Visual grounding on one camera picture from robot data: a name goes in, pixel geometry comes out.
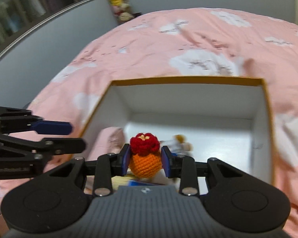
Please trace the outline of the sailor bear plush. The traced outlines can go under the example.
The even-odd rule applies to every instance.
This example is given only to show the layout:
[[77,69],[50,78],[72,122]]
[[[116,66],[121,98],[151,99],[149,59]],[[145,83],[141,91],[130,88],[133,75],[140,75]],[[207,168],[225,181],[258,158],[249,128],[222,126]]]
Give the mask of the sailor bear plush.
[[184,135],[177,134],[172,136],[169,140],[161,140],[160,147],[163,146],[167,146],[170,152],[175,156],[192,156],[193,146],[187,142]]

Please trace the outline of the crochet orange red flower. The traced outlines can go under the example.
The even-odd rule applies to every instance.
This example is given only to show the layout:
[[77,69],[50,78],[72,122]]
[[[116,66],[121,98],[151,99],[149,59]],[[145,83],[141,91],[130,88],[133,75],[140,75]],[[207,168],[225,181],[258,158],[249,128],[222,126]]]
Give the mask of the crochet orange red flower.
[[138,133],[130,139],[131,172],[138,178],[153,177],[162,169],[160,142],[151,133]]

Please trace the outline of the pink zip pouch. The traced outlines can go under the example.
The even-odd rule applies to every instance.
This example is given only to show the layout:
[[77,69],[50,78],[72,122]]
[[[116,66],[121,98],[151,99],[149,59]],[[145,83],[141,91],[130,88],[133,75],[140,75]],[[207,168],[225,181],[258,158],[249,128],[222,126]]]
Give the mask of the pink zip pouch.
[[125,135],[120,127],[108,127],[100,131],[87,157],[88,161],[97,160],[108,153],[118,154],[125,144]]

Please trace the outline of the white crochet bunny doll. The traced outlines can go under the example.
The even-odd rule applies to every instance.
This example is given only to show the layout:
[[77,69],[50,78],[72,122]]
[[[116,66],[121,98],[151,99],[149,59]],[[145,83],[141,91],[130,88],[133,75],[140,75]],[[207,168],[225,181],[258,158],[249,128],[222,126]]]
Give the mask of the white crochet bunny doll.
[[125,176],[116,176],[111,178],[112,187],[118,190],[120,186],[130,186],[131,184],[144,185],[174,185],[178,187],[178,178],[167,178],[163,170],[159,170],[153,177],[138,178],[131,171]]

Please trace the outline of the orange cardboard storage box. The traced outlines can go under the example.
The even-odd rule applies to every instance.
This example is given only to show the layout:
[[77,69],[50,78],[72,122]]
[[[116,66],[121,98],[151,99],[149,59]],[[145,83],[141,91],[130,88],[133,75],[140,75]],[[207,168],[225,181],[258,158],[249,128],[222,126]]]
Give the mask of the orange cardboard storage box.
[[178,76],[115,80],[89,117],[80,137],[83,157],[105,128],[120,127],[126,140],[152,133],[159,140],[182,134],[192,157],[215,157],[273,184],[274,142],[263,79]]

